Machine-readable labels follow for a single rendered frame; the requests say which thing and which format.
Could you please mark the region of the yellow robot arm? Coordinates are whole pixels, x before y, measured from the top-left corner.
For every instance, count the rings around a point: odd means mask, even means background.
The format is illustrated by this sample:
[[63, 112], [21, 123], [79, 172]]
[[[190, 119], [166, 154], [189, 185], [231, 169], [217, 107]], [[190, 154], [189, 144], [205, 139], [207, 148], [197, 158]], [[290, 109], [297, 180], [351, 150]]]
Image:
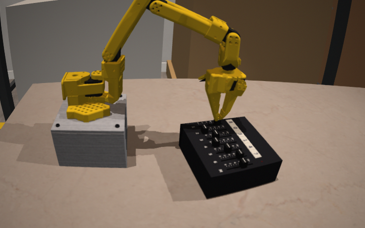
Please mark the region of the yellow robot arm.
[[[241, 65], [240, 35], [223, 20], [215, 16], [207, 19], [168, 0], [134, 0], [104, 48], [101, 71], [93, 71], [91, 77], [89, 72], [67, 73], [63, 81], [68, 101], [67, 118], [89, 122], [110, 116], [110, 106], [105, 102], [117, 102], [122, 93], [125, 55], [121, 55], [121, 49], [146, 9], [218, 44], [218, 65], [223, 70], [232, 71]], [[108, 92], [104, 91], [105, 81]]]

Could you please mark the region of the black lighting desk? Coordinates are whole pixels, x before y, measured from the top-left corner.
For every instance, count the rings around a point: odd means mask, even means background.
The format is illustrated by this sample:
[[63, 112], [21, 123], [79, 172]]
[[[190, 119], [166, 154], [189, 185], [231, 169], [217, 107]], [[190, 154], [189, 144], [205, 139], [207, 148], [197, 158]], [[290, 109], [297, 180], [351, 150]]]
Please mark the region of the black lighting desk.
[[207, 199], [273, 182], [283, 161], [245, 116], [181, 124], [179, 147]]

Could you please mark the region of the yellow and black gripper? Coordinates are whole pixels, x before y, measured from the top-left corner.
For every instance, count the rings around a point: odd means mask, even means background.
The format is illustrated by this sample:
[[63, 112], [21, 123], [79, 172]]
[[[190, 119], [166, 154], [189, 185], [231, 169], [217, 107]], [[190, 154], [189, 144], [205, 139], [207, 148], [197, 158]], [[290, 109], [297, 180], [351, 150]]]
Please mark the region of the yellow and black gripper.
[[[205, 81], [205, 91], [215, 121], [222, 120], [230, 112], [236, 98], [242, 96], [247, 88], [246, 75], [239, 69], [223, 70], [222, 67], [207, 69], [206, 74], [198, 78]], [[225, 94], [222, 109], [219, 111], [221, 93]]]

